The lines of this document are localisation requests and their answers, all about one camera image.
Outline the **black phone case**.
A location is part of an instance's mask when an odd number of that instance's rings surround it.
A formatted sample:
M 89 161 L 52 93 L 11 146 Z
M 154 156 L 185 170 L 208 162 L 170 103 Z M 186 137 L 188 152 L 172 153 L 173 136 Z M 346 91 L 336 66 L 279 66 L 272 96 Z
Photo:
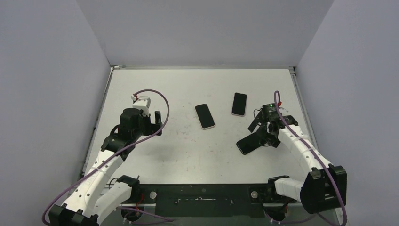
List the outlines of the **black phone case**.
M 261 139 L 256 133 L 252 133 L 236 142 L 237 148 L 243 155 L 247 155 L 265 144 L 265 140 Z

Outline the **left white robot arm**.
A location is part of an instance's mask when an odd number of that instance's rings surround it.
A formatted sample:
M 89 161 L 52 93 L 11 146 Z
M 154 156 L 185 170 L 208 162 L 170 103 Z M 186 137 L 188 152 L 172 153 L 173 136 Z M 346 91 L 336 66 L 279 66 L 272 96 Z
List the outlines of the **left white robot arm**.
M 137 144 L 162 134 L 165 125 L 161 113 L 154 114 L 152 123 L 147 107 L 124 109 L 86 175 L 55 198 L 72 192 L 61 205 L 52 201 L 47 206 L 42 222 L 47 226 L 99 226 L 123 201 L 136 202 L 140 198 L 136 178 L 121 176 L 110 191 L 101 192 Z

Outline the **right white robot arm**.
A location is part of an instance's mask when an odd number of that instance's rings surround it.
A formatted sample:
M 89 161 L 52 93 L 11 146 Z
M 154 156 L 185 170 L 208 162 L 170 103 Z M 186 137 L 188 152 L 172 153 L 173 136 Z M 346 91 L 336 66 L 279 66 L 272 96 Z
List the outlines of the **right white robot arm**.
M 268 180 L 266 196 L 272 202 L 289 197 L 310 213 L 319 213 L 346 205 L 347 173 L 335 166 L 311 144 L 295 118 L 283 116 L 275 104 L 263 105 L 249 126 L 250 135 L 236 143 L 242 154 L 260 147 L 284 145 L 299 164 L 305 178 L 295 180 L 278 176 Z

